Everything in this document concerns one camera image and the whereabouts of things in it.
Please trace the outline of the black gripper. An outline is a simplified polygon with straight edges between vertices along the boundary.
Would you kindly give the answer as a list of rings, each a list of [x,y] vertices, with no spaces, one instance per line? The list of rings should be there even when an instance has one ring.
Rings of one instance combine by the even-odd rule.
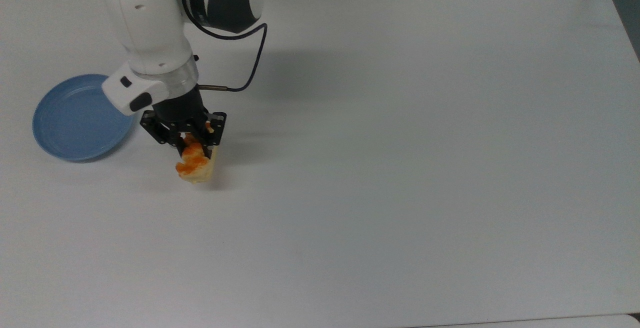
[[[214,159],[226,127],[227,114],[206,111],[198,88],[151,107],[153,110],[142,112],[139,124],[157,143],[175,148],[182,157],[186,143],[183,132],[178,129],[190,124],[201,134],[204,155],[210,160]]]

